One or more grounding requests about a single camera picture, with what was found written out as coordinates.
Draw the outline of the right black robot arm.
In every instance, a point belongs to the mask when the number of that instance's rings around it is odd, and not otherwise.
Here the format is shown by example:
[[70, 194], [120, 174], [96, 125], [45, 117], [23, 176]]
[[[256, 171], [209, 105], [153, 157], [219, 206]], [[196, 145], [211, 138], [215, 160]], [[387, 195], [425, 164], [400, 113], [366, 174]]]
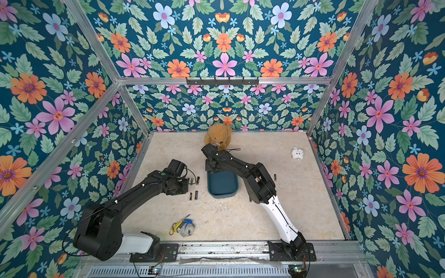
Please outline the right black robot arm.
[[245, 183], [249, 198], [260, 204], [276, 226], [281, 241], [289, 247], [301, 250], [306, 240], [287, 216], [275, 190], [275, 183], [262, 163], [252, 164], [234, 157], [227, 150], [207, 144], [201, 151], [206, 157], [205, 169], [209, 172], [231, 171]]

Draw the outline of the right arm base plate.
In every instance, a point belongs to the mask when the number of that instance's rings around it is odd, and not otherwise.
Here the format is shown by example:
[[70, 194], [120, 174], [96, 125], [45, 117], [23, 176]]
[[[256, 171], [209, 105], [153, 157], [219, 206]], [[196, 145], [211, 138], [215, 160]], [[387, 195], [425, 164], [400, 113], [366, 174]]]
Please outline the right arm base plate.
[[295, 247], [283, 241], [268, 241], [267, 244], [271, 261], [315, 262], [317, 260], [312, 243], [305, 243], [301, 247]]

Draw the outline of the teal plastic storage tray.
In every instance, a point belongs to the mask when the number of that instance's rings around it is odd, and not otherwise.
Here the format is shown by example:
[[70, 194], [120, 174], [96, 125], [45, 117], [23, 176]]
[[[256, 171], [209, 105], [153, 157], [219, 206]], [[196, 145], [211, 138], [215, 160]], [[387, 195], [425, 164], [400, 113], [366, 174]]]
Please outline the teal plastic storage tray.
[[207, 190], [215, 199], [231, 198], [239, 189], [238, 176], [228, 170], [207, 172]]

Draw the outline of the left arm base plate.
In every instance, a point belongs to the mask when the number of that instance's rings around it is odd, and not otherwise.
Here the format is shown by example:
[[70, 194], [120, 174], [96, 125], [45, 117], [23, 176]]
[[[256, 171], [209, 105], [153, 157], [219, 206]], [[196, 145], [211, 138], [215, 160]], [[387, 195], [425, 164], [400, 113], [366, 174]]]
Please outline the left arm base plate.
[[134, 253], [130, 256], [131, 263], [175, 262], [178, 256], [178, 244], [156, 243], [147, 253]]

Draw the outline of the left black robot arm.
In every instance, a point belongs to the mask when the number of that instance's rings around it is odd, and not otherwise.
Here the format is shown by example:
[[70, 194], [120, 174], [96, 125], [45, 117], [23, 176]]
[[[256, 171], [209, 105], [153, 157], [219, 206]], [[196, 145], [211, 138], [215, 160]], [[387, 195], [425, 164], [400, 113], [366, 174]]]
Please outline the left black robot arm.
[[139, 207], [160, 194], [168, 196], [188, 192], [189, 181], [183, 175], [186, 165], [171, 160], [162, 171], [155, 170], [139, 184], [103, 204], [86, 207], [77, 226], [73, 246], [86, 255], [106, 261], [117, 254], [160, 254], [153, 234], [124, 234], [122, 223]]

